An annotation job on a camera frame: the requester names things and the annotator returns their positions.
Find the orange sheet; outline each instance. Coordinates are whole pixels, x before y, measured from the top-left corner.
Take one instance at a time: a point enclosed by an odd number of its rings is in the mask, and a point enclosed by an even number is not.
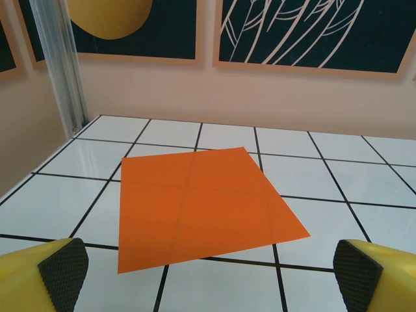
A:
[[[122,161],[119,273],[308,236],[244,148]]]

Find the wall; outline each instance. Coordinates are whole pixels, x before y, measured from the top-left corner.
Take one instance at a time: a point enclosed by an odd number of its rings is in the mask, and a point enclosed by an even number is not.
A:
[[[400,83],[212,68],[215,2],[205,1],[203,68],[81,61],[91,117],[143,116],[416,138],[416,58]]]
[[[34,71],[12,1],[5,1],[25,74],[0,84],[0,196],[65,141],[46,70]]]

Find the floor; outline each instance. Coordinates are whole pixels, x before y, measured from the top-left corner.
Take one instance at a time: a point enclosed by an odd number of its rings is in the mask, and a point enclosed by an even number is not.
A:
[[[311,237],[117,275],[122,157],[244,146]],[[76,311],[346,311],[338,240],[416,253],[416,141],[100,116],[0,200],[0,254],[80,237]]]

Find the framed artwork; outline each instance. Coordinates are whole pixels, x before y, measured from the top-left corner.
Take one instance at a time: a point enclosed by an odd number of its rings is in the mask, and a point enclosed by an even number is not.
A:
[[[414,0],[217,0],[214,66],[401,79]]]
[[[22,74],[23,63],[8,21],[6,8],[0,1],[0,82],[17,78]]]
[[[68,0],[80,59],[202,63],[203,0]]]
[[[33,68],[36,70],[46,68],[44,50],[40,43],[29,0],[14,0],[14,6],[16,7],[26,46],[29,49]]]

